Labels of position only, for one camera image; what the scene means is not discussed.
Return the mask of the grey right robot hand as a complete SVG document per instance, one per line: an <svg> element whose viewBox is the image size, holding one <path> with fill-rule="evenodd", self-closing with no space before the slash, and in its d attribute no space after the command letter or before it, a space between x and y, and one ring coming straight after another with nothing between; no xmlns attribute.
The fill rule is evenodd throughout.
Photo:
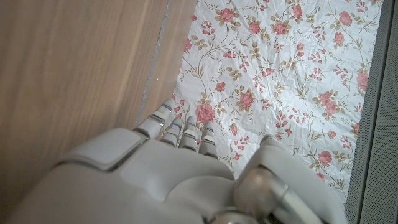
<svg viewBox="0 0 398 224"><path fill-rule="evenodd" d="M234 178L213 125L164 124L167 100L133 130L112 129L65 154L8 223L346 223L342 204L267 135Z"/></svg>

